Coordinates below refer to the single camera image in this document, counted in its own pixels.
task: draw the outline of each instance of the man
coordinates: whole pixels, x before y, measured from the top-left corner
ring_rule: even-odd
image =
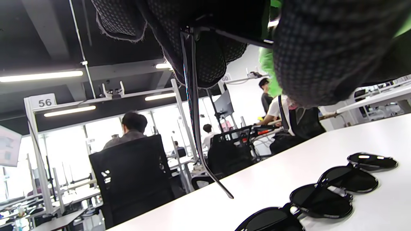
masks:
[[[210,150],[210,146],[211,146],[211,138],[214,135],[217,135],[218,133],[212,132],[212,126],[211,124],[206,124],[203,126],[203,130],[205,132],[207,132],[207,136],[204,137],[204,141],[203,141],[203,147],[207,147]]]
[[[268,78],[262,79],[259,83],[260,88],[264,91],[261,96],[261,103],[263,104],[263,108],[266,113],[268,112],[268,108],[270,107],[270,104],[272,102],[272,97],[268,94],[269,83],[270,82],[268,81]]]
[[[185,156],[187,156],[187,153],[185,152],[185,149],[184,149],[183,147],[179,147],[177,141],[174,141],[174,144],[175,144],[176,147],[177,147],[178,157],[185,157]]]
[[[122,137],[113,138],[106,143],[103,149],[145,137],[144,130],[147,126],[147,118],[138,114],[137,111],[127,112],[121,123],[124,135]]]

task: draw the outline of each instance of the fluorescent light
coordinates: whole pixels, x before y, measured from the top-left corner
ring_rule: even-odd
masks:
[[[174,97],[174,96],[176,96],[175,92],[168,93],[168,94],[162,94],[162,95],[149,96],[149,97],[146,97],[145,100],[149,101],[149,100],[155,100],[155,99],[164,99],[164,98]]]
[[[268,23],[268,27],[277,26],[278,22],[279,22],[278,20],[271,21],[271,22]]]
[[[90,110],[94,110],[94,109],[96,109],[96,106],[80,107],[80,108],[74,108],[74,109],[69,109],[69,110],[64,110],[64,111],[50,112],[50,113],[44,114],[44,116],[46,116],[46,117],[59,116],[59,115],[64,115],[64,114],[80,112],[80,111],[90,111]]]
[[[82,71],[72,71],[72,72],[56,72],[56,73],[44,73],[44,74],[28,74],[28,75],[16,75],[16,76],[4,76],[0,77],[0,82],[17,82],[17,81],[27,81],[27,80],[38,80],[38,79],[55,79],[55,78],[65,78],[82,76]]]
[[[159,63],[155,66],[155,68],[157,68],[157,69],[163,69],[163,68],[172,69],[171,64],[169,62]]]

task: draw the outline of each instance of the sunglasses temple arm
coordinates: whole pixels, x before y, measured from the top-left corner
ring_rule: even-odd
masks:
[[[214,176],[211,170],[206,164],[206,160],[203,155],[203,149],[201,147],[200,136],[200,114],[199,114],[199,90],[197,83],[197,71],[196,71],[196,45],[193,36],[193,29],[190,29],[189,33],[181,32],[181,48],[184,62],[184,77],[185,86],[187,91],[187,99],[190,110],[190,119],[193,129],[194,142],[196,144],[197,152],[201,164],[208,175],[224,190],[227,196],[234,199],[233,195],[224,187],[224,185]]]

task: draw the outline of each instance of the monitor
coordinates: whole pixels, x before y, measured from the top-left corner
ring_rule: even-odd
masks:
[[[17,167],[21,137],[19,133],[0,126],[0,166]]]
[[[215,102],[215,112],[218,113],[219,119],[223,120],[234,112],[233,104],[231,103],[230,93],[226,90]]]

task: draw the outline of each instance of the white desk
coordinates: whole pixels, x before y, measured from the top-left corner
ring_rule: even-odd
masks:
[[[308,217],[302,224],[307,231],[409,230],[410,137],[411,114],[326,132],[223,179],[234,199],[211,184],[110,231],[234,231],[254,212],[283,206],[294,189],[317,182],[331,167],[347,165],[347,157],[361,151],[393,156],[399,167],[373,173],[379,188],[355,195],[348,219],[335,222]]]
[[[349,111],[366,105],[371,105],[371,107],[385,105],[390,102],[397,102],[409,98],[411,98],[411,85],[405,85],[402,87],[394,88],[391,91],[371,96],[369,98],[355,102],[348,106],[342,107],[336,110],[336,112],[343,113],[345,111]]]
[[[85,210],[80,210],[74,213],[70,213],[69,215],[65,215],[60,218],[41,224],[40,226],[32,229],[31,231],[54,231],[62,229],[63,227],[66,227],[70,223],[72,223],[78,216],[80,216],[84,212]]]

